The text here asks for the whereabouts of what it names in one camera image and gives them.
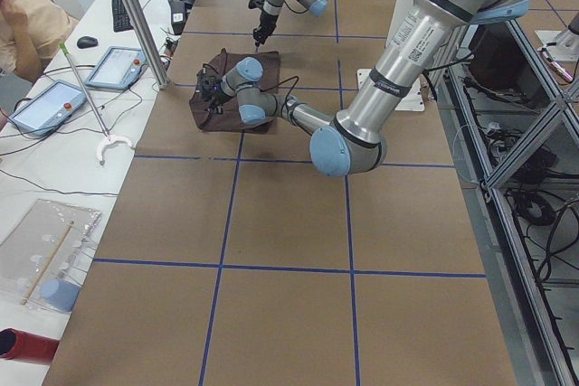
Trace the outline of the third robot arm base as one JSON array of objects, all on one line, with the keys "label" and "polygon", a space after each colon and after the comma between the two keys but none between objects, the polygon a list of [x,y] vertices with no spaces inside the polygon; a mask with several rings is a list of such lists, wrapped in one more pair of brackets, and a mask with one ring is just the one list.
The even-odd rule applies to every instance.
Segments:
[{"label": "third robot arm base", "polygon": [[536,36],[546,48],[553,61],[571,62],[578,60],[578,14],[562,31],[537,30]]}]

